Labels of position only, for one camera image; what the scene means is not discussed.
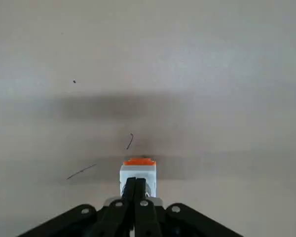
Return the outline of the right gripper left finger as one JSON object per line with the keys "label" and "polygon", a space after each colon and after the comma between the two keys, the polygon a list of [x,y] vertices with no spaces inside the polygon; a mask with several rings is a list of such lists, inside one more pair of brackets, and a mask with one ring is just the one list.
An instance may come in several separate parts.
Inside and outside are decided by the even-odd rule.
{"label": "right gripper left finger", "polygon": [[100,210],[78,205],[26,232],[21,237],[115,237],[123,225],[135,190],[136,178],[128,178],[124,193]]}

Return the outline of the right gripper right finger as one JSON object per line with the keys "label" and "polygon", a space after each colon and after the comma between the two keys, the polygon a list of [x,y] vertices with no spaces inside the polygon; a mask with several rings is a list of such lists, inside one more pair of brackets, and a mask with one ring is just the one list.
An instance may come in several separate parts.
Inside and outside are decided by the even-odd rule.
{"label": "right gripper right finger", "polygon": [[239,237],[240,234],[195,209],[174,203],[164,208],[146,197],[146,180],[135,185],[135,236],[137,237]]}

